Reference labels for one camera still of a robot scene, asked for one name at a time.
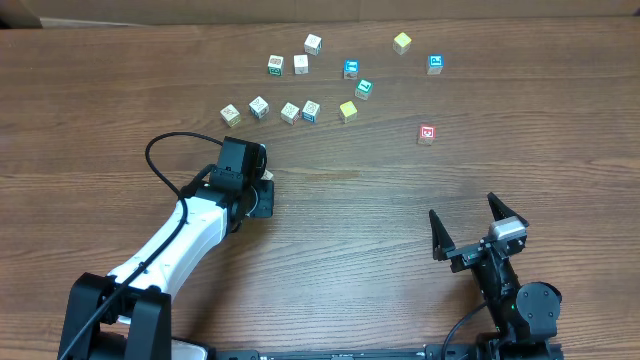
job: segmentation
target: green block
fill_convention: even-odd
[[[373,91],[373,83],[371,81],[360,79],[356,86],[356,96],[362,100],[367,100]]]

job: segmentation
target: black bracket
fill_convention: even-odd
[[[58,357],[93,315],[102,300],[115,289],[111,278],[83,274],[71,288],[62,328]],[[117,358],[124,360],[171,360],[171,296],[157,288],[128,288],[101,319],[112,323],[117,315],[131,313],[129,338],[100,332],[100,323],[87,331],[64,360]]]

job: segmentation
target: yellow block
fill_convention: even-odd
[[[349,116],[358,112],[356,106],[353,105],[353,101],[347,101],[346,103],[340,105],[340,111],[342,111],[342,116],[348,118]]]
[[[411,43],[411,38],[405,33],[400,33],[400,35],[396,36],[393,40],[401,47],[405,47]]]

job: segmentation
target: cube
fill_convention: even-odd
[[[300,108],[293,105],[292,103],[287,103],[280,112],[280,117],[282,120],[288,122],[291,125],[294,125],[298,119],[300,119]]]
[[[311,121],[312,123],[316,122],[319,113],[320,105],[314,103],[313,101],[307,101],[307,103],[302,108],[302,118]]]
[[[295,55],[293,67],[296,75],[309,73],[309,58],[307,55]]]
[[[322,49],[322,38],[309,34],[304,42],[304,52],[315,56],[320,53],[320,49]]]
[[[344,61],[344,78],[349,80],[357,79],[359,67],[360,67],[360,64],[358,60],[345,60]]]
[[[356,97],[359,97],[362,100],[367,100],[372,91],[372,82],[365,79],[361,79],[360,81],[358,81],[358,86],[356,86]]]
[[[411,46],[411,38],[405,33],[400,33],[393,39],[393,50],[402,55],[409,50]]]
[[[267,69],[269,74],[275,76],[282,76],[282,69],[284,68],[284,58],[278,55],[271,55],[269,57],[269,64]]]
[[[444,67],[444,59],[442,55],[429,55],[429,62],[427,62],[427,75],[438,75],[442,72]]]
[[[269,104],[258,96],[249,104],[249,111],[251,111],[253,116],[257,117],[258,120],[262,120],[269,112]]]
[[[271,180],[271,179],[273,179],[273,174],[269,170],[265,169],[261,180]]]
[[[435,126],[427,125],[427,124],[420,125],[420,132],[418,133],[418,144],[431,145],[431,143],[435,139],[436,139]]]
[[[222,118],[227,123],[227,125],[229,125],[230,127],[236,125],[241,120],[240,112],[235,108],[235,106],[231,104],[220,110],[220,114],[222,115]]]
[[[358,118],[358,110],[353,105],[353,101],[347,101],[340,105],[340,118],[345,124]]]

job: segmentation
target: wire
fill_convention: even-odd
[[[449,341],[451,341],[451,339],[453,339],[453,335],[456,333],[456,331],[458,331],[460,326],[462,326],[462,324],[464,324],[465,321],[471,319],[471,317],[473,317],[473,315],[477,314],[480,310],[484,309],[486,306],[487,306],[487,302],[485,301],[482,304],[478,305],[477,308],[471,310],[471,312],[469,312],[467,315],[465,315],[462,319],[460,319],[460,321],[458,321],[457,324],[455,324],[453,326],[451,331],[449,331],[449,335],[447,335],[447,338],[444,339],[444,343],[442,343],[442,350],[440,351],[440,360],[446,360],[447,345],[449,345]]]
[[[180,232],[180,230],[182,230],[182,227],[187,222],[187,215],[189,214],[189,209],[187,208],[187,202],[184,200],[184,197],[180,193],[180,190],[178,190],[178,188],[175,185],[173,185],[171,181],[169,181],[169,179],[167,179],[160,172],[160,170],[158,170],[158,168],[153,164],[153,161],[151,161],[151,156],[150,156],[151,147],[153,146],[153,144],[155,144],[156,142],[162,139],[172,137],[172,136],[191,136],[191,137],[196,137],[199,139],[211,141],[212,143],[216,143],[222,146],[222,142],[220,140],[216,140],[206,135],[201,135],[201,134],[192,133],[192,132],[170,132],[170,133],[156,136],[151,141],[149,141],[149,144],[147,144],[147,148],[144,151],[144,157],[147,160],[147,165],[149,165],[149,167],[151,168],[151,171],[153,171],[154,174],[156,174],[158,178],[160,178],[160,180],[162,180],[162,182],[165,183],[169,187],[169,189],[171,189],[171,191],[173,191],[178,196],[178,200],[180,200],[180,204],[182,204],[182,217],[180,218],[180,221],[178,222],[178,226],[176,226],[175,230],[173,230],[171,235],[167,237],[167,239],[156,249],[156,251],[154,251],[149,256],[149,258],[147,258],[147,260],[140,263],[140,265],[136,268],[136,270],[134,270],[134,272],[131,273],[131,275],[129,275],[120,285],[118,285],[115,291],[102,302],[102,305],[100,305],[100,307],[96,309],[96,311],[93,313],[93,315],[91,315],[89,320],[87,320],[87,323],[84,324],[82,329],[80,329],[80,331],[78,331],[78,333],[73,338],[73,340],[71,340],[66,350],[58,358],[59,360],[67,360],[69,353],[71,352],[73,347],[76,345],[76,343],[80,340],[80,338],[82,338],[84,333],[86,333],[89,328],[93,327],[93,325],[95,325],[95,323],[100,320],[100,318],[102,317],[102,315],[104,315],[104,313],[107,311],[109,306],[111,306],[111,304],[116,299],[118,299],[118,297],[127,289],[129,284],[131,284],[131,282],[133,282],[133,280],[135,280],[138,277],[138,275],[142,274],[142,272],[144,272],[144,270],[146,270],[147,267],[149,267],[149,265],[153,263],[153,261],[158,257],[158,255],[160,255],[162,251],[164,251],[164,249],[166,249],[167,246],[171,244],[173,239],[175,239],[176,236],[178,236],[178,233]]]

